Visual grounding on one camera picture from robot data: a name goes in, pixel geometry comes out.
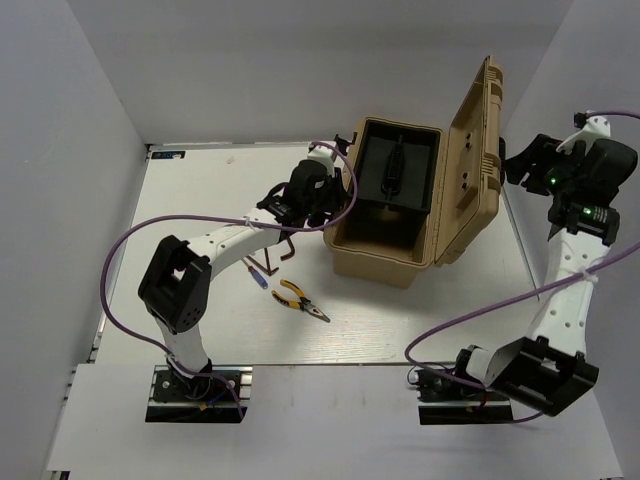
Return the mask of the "blue XDOF label sticker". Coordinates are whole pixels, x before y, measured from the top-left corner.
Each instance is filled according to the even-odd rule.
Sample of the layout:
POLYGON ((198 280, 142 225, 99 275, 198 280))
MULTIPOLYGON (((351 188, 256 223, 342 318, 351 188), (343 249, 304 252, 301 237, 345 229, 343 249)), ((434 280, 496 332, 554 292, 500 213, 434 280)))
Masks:
POLYGON ((185 151, 154 151, 151 153, 151 159, 183 159, 185 155, 185 151))

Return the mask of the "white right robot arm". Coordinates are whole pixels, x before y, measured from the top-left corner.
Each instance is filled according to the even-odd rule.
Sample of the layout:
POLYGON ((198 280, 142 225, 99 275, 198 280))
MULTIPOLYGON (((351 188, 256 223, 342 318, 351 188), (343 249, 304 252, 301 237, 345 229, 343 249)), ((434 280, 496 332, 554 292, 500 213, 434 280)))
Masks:
POLYGON ((506 180, 550 196, 548 266, 541 306, 523 337, 499 349, 471 346, 451 374, 472 399, 485 389, 547 416, 564 411, 597 382, 586 359, 586 319, 597 277, 614 244, 620 215, 611 203, 638 164, 632 148, 600 134, 560 141, 539 134, 503 163, 506 180))

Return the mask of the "black toolbox inner tray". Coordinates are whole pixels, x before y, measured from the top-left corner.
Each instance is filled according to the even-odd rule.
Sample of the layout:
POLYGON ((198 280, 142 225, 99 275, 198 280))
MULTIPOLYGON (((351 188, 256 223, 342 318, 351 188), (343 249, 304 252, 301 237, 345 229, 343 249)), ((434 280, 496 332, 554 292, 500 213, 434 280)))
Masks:
POLYGON ((367 118, 354 171, 361 206, 428 215, 442 131, 367 118))

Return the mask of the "blue red screwdriver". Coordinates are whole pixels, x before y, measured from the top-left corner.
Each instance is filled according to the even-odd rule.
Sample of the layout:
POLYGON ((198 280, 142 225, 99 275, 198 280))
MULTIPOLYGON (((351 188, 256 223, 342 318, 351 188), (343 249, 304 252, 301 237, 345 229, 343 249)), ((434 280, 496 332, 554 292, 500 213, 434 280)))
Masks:
POLYGON ((242 263, 247 268, 247 271, 253 278, 253 280, 260 286, 261 289, 267 290, 269 284, 267 280, 261 275, 261 273, 245 258, 242 259, 242 263))

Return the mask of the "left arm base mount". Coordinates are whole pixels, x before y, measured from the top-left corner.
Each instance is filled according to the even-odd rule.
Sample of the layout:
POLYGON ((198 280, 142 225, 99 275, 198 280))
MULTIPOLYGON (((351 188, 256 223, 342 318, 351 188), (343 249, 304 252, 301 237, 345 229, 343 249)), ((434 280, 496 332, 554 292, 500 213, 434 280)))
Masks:
POLYGON ((253 368, 225 366, 224 378, 184 380, 167 365, 154 369, 145 413, 148 424, 240 424, 247 413, 253 368))

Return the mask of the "large brown hex key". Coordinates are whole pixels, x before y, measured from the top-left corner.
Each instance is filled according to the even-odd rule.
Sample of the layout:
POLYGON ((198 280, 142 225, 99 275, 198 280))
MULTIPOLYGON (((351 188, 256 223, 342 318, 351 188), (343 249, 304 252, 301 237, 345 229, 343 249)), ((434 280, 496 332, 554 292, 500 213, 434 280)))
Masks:
POLYGON ((295 246, 294 246, 291 238, 287 238, 286 239, 286 245, 288 246, 288 251, 280 256, 280 261, 281 262, 285 262, 287 260, 290 260, 291 258, 294 257, 294 255, 296 253, 295 246))

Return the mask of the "yellow black needle-nose pliers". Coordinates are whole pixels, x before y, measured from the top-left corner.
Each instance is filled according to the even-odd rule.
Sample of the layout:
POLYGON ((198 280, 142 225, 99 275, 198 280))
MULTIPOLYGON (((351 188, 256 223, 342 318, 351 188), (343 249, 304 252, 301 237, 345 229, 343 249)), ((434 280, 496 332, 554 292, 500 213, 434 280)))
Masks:
POLYGON ((277 290, 271 291, 272 298, 278 302, 280 305, 283 305, 287 308, 298 310, 300 312, 304 312, 316 319, 319 319, 325 323, 330 323, 331 319, 321 310, 319 309, 305 294, 305 292, 294 284, 291 281, 281 279, 279 284, 282 287, 285 287, 291 290, 295 295, 295 299, 288 299, 281 295, 277 290))

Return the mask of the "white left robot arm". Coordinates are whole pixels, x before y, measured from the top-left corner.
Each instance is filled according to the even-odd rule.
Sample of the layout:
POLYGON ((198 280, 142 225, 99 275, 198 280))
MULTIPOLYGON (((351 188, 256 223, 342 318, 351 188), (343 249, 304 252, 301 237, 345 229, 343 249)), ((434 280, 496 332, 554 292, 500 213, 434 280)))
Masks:
POLYGON ((161 330, 177 387, 188 398, 202 398, 211 387, 212 363, 198 327, 211 281, 241 259, 285 241, 294 229, 331 221, 345 201, 332 159, 308 156, 282 190, 269 191, 239 223, 188 240, 169 235, 160 241, 138 296, 161 330))

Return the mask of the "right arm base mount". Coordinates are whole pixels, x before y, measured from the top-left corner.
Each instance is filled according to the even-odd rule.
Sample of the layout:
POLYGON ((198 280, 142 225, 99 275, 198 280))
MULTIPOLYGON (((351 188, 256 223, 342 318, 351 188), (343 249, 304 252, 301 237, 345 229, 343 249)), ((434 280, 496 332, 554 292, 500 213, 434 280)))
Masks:
POLYGON ((417 393, 422 426, 506 424, 514 420, 511 401, 498 393, 461 385, 415 366, 406 380, 417 393))

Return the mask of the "tan plastic toolbox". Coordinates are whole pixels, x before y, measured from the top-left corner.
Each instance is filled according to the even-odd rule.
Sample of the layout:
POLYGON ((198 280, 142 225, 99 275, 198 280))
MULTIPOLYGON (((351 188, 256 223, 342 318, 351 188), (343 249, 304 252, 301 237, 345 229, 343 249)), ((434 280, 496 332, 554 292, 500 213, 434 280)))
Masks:
POLYGON ((455 262, 499 211, 503 71, 481 64, 447 129, 365 117, 342 173, 350 213, 324 231, 336 274, 408 288, 455 262))

